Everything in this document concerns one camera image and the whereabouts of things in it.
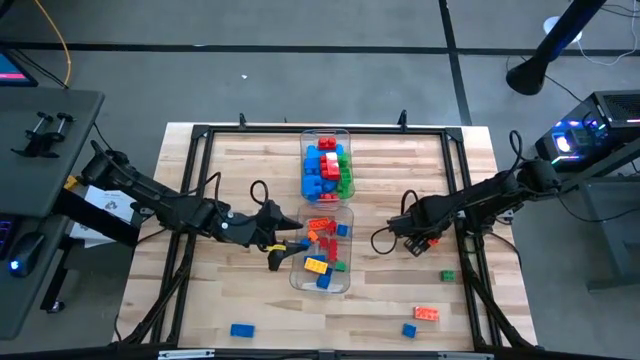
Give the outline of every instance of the wooden tabletop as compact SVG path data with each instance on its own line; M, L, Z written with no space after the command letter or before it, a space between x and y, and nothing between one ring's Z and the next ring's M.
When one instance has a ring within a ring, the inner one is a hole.
M169 123L154 178L179 189L192 123ZM496 172L486 127L464 127L463 134L472 181ZM452 147L453 156L457 158ZM407 189L421 196L447 194L444 163L437 136L353 135L353 171L356 194L348 206L355 214L351 287L340 295L296 290L289 284L291 260L278 272L267 269L265 254L199 237L184 311L181 347L281 348L342 350L471 350L469 320L461 283L455 236L447 231L439 245L419 258L401 244L386 256L376 254L369 237L399 214L400 197ZM194 183L201 157L196 159ZM457 161L454 161L459 179ZM304 204L300 195L300 145L296 134L217 134L209 167L222 172L220 200L234 211L253 214L249 197L255 179L269 185L270 198L295 218ZM213 186L207 188L213 197ZM158 230L149 220L140 236ZM495 232L512 241L511 230L496 225ZM295 232L280 238L293 239ZM140 244L135 251L118 328L130 333L158 296L170 234ZM391 245L387 232L380 248ZM485 237L495 300L522 336L535 343L518 260L506 244ZM182 253L178 254L178 263ZM455 283L440 282L440 271L455 270ZM435 307L438 322L413 319L415 306ZM484 307L480 307L485 339L489 339ZM169 329L171 316L165 321ZM256 326L253 339L229 335L232 323ZM415 339L402 336L402 324L418 326Z

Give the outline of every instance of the computer mouse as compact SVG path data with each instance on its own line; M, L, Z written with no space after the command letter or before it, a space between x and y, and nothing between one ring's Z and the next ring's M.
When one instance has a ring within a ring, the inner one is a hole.
M36 267L40 248L44 243L43 233L26 233L13 245L9 256L9 273L16 277L26 277Z

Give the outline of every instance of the orange lego brick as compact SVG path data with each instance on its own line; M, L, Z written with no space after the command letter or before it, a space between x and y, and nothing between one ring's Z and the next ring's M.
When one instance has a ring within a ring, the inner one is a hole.
M324 275L327 272L327 267L329 264L323 261L319 261L312 258L307 258L307 261L304 263L304 268L313 271L318 274Z
M308 235L309 235L309 240L311 240L313 242L318 241L318 234L316 234L315 231L309 230L309 234Z
M413 312L413 317L419 320L438 321L440 315L438 313L438 309L416 306Z
M309 229L324 230L329 225L329 218L311 219L309 220Z

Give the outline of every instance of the computer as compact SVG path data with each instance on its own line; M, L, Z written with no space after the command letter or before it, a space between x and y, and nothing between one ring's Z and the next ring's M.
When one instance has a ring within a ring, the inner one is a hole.
M38 86L38 82L6 51L0 50L0 86Z

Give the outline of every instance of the floor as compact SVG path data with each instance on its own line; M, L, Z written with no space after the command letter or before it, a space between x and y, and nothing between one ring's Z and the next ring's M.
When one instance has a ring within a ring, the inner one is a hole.
M398 46L451 45L438 0L42 3L70 43L376 46L387 47L386 52ZM458 48L492 48L506 54L509 49L534 49L544 36L544 20L561 14L567 4L561 0L449 0L448 11ZM608 4L632 6L628 0ZM584 30L583 46L630 49L629 26L629 18L599 12ZM57 41L30 1L17 2L0 21L0 41L4 40ZM507 61L514 66L521 61L518 56L469 56L464 54L470 52L461 51L459 69L454 66L452 73L449 55L443 51L305 54L242 53L233 48L218 52L206 46L198 52L185 49L72 52L71 86L106 94L98 120L104 136L147 174L154 171L165 124L170 121L233 121L243 112L254 122L286 118L289 122L388 124L402 109L407 109L411 124L471 121L489 126L498 164L504 169L513 161L507 141L511 129L519 130L525 143L532 145L576 105L550 82L537 96L513 92L504 76ZM53 73L64 74L61 51L28 54ZM547 74L584 98L595 90L637 88L639 66L638 57L606 67L580 56L562 56ZM461 75L457 89L452 75ZM40 80L43 86L54 86ZM85 163L89 155L85 149L78 163ZM579 201L568 204L584 213ZM554 201L529 203L517 214L513 229L539 343L556 351L640 358L636 336L640 289L586 291L585 281L606 275L607 268L603 244L593 236L591 226L595 225L571 218ZM90 253L107 259L110 266L72 272L63 291L68 309L53 316L34 309L19 338L0 342L0 352L98 346L110 341L130 253L118 245ZM95 262L78 260L75 265L85 269L87 263Z

